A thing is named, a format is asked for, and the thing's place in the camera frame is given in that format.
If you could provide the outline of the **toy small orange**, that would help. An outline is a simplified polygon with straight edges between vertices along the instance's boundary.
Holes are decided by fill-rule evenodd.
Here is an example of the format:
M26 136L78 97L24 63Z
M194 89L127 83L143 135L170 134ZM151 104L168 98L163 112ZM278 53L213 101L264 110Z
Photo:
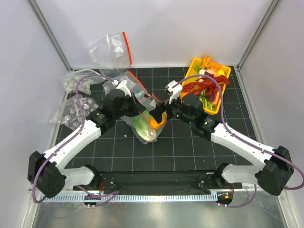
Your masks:
M158 130L160 129L162 126L164 126L167 122L167 115L166 113L164 112L161 116L161 122L158 123L152 116L150 116L150 120L149 120L149 123L150 123L150 126L153 130Z

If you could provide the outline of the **toy green lettuce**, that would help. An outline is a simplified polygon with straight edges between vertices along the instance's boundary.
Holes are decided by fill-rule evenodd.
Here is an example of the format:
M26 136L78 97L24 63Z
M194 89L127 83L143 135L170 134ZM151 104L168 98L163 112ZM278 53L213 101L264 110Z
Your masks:
M150 120L151 118L147 111L131 118L134 134L142 144L152 143L157 139L156 131L152 129Z

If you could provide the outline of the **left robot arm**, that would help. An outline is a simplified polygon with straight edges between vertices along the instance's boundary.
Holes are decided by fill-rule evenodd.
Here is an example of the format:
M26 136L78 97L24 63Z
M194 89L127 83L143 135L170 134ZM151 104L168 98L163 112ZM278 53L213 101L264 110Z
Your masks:
M67 164L92 141L114 127L116 120L138 116L145 110L133 92L127 95L121 89L112 89L101 105L69 136L44 153L35 151L30 155L28 181L47 198L77 185L96 190L102 182L96 168L84 165L67 169Z

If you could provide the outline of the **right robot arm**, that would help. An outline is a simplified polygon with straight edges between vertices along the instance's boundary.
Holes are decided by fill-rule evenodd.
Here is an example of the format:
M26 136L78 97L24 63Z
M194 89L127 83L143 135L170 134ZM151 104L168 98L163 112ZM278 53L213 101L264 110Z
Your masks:
M177 119L189 124L200 138L219 144L242 156L250 165L222 163L208 180L214 186L225 188L234 183L255 184L271 195L278 196L294 173L289 151L272 148L237 132L220 119L207 114L200 100L190 95L183 100L157 103L149 112L157 123L163 118Z

